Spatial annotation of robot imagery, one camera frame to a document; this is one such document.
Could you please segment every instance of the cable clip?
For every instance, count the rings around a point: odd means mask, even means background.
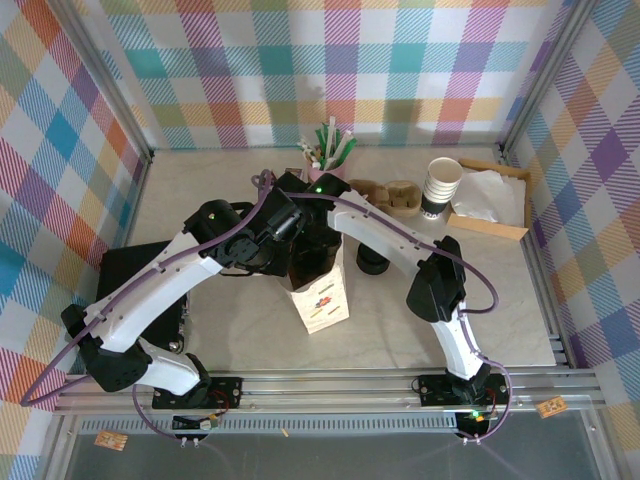
[[[107,317],[105,315],[102,314],[102,312],[100,310],[96,310],[93,314],[93,318],[97,318],[99,319],[101,322],[104,322]]]
[[[157,270],[158,273],[163,273],[166,270],[166,268],[162,268],[160,266],[160,263],[158,262],[153,262],[153,264],[151,265],[151,268],[153,268],[154,270]]]

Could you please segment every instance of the stack of paper cups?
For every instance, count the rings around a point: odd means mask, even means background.
[[[438,218],[456,193],[461,178],[462,167],[457,161],[447,157],[433,160],[422,188],[422,214]]]

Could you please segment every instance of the cup with straws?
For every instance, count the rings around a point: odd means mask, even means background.
[[[349,130],[345,130],[343,134],[339,128],[336,128],[335,117],[329,117],[329,124],[323,123],[316,130],[316,136],[318,144],[315,146],[311,146],[304,136],[298,142],[307,165],[309,181],[315,182],[325,173],[345,180],[347,165],[345,160],[356,146],[353,134]]]

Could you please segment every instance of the cardboard box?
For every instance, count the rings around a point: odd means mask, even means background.
[[[291,276],[280,279],[287,295],[293,300],[309,334],[334,325],[349,317],[344,275],[344,244],[337,250],[330,270],[311,282],[297,284]]]
[[[489,235],[497,235],[499,237],[511,238],[513,240],[520,240],[531,228],[531,174],[528,170],[522,170],[515,167],[507,167],[506,165],[498,165],[491,162],[482,162],[480,160],[471,160],[468,158],[461,158],[460,165],[464,168],[471,170],[477,170],[482,172],[484,170],[493,170],[500,175],[506,175],[508,177],[515,177],[520,180],[524,180],[526,183],[525,198],[524,198],[524,227],[514,227],[511,225],[502,225],[501,223],[492,223],[487,220],[480,220],[478,218],[461,217],[455,213],[451,213],[448,224],[452,227],[466,228],[467,230],[474,230],[476,232],[488,233]]]

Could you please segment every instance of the table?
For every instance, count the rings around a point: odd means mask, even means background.
[[[424,180],[426,166],[439,156],[495,161],[491,148],[382,148],[354,150],[348,178],[386,183]],[[173,238],[208,200],[255,201],[253,174],[302,166],[294,149],[158,152],[138,207],[131,245]],[[448,234],[463,257],[485,272],[500,293],[497,311],[472,316],[480,348],[507,366],[554,365],[535,291],[518,242],[447,227],[422,216],[407,221],[433,238]],[[345,241],[347,320],[309,335],[293,303],[275,278],[213,277],[191,292],[186,351],[210,370],[409,368],[445,366],[431,326],[405,305],[409,279],[391,266],[378,277],[359,271],[357,243]],[[467,303],[488,305],[491,298],[467,275]]]

